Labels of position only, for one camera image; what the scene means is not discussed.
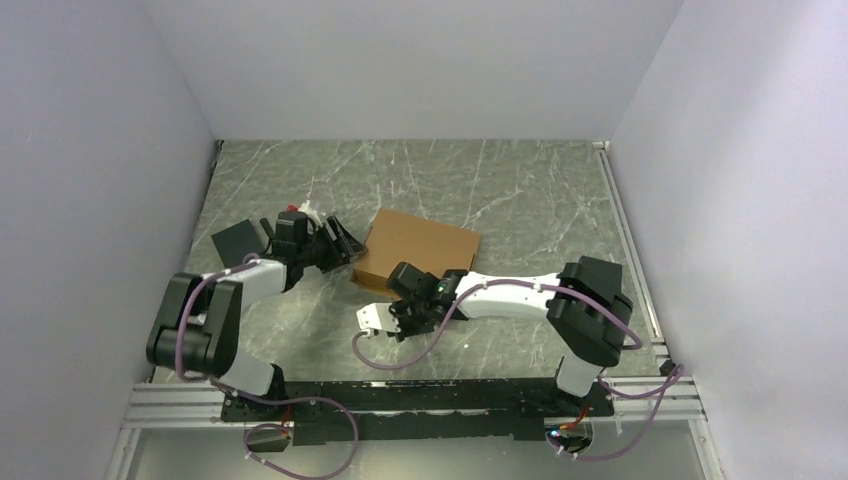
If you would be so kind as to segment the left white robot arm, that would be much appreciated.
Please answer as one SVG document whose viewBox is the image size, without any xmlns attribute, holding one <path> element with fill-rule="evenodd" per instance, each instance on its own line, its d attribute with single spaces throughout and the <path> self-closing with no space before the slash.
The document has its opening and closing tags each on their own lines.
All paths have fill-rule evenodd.
<svg viewBox="0 0 848 480">
<path fill-rule="evenodd" d="M 223 270 L 177 273 L 169 280 L 146 341 L 147 360 L 183 381 L 204 381 L 248 398 L 264 420 L 287 406 L 284 373 L 239 346 L 241 319 L 258 301 L 291 290 L 309 267 L 326 274 L 364 255 L 366 246 L 334 216 L 291 206 L 274 222 L 260 221 L 267 238 L 244 220 L 213 236 Z"/>
</svg>

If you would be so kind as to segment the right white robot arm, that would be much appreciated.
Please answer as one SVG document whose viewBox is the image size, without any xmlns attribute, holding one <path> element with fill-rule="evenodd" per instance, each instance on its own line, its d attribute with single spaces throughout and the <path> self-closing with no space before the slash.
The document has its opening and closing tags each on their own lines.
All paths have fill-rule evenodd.
<svg viewBox="0 0 848 480">
<path fill-rule="evenodd" d="M 620 264 L 582 256 L 559 272 L 496 277 L 448 270 L 442 277 L 399 263 L 386 282 L 397 295 L 388 309 L 397 339 L 442 333 L 449 320 L 496 317 L 545 320 L 567 347 L 556 370 L 551 401 L 574 415 L 590 399 L 603 370 L 618 365 L 625 350 L 642 347 L 630 326 L 632 301 L 623 292 Z"/>
</svg>

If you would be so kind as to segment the brown cardboard box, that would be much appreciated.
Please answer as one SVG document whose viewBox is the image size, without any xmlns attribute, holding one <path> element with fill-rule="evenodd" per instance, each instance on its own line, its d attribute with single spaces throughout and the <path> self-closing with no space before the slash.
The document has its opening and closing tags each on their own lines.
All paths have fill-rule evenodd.
<svg viewBox="0 0 848 480">
<path fill-rule="evenodd" d="M 387 281 L 399 263 L 437 277 L 450 269 L 469 270 L 481 240 L 480 233 L 466 228 L 381 208 L 366 236 L 367 252 L 354 262 L 350 280 L 368 292 L 397 300 Z"/>
</svg>

